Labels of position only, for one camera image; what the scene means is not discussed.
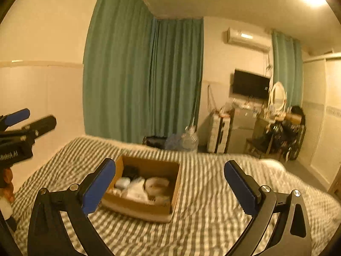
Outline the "person's left hand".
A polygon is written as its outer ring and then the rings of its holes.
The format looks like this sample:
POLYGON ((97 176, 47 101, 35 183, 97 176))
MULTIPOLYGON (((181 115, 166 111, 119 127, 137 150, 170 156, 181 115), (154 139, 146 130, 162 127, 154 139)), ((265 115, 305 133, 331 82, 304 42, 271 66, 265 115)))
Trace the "person's left hand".
POLYGON ((1 172, 2 180, 5 183, 4 187, 1 188, 2 196, 7 199, 8 202, 13 203, 14 197, 14 186, 12 183, 13 172, 11 168, 6 168, 1 172))

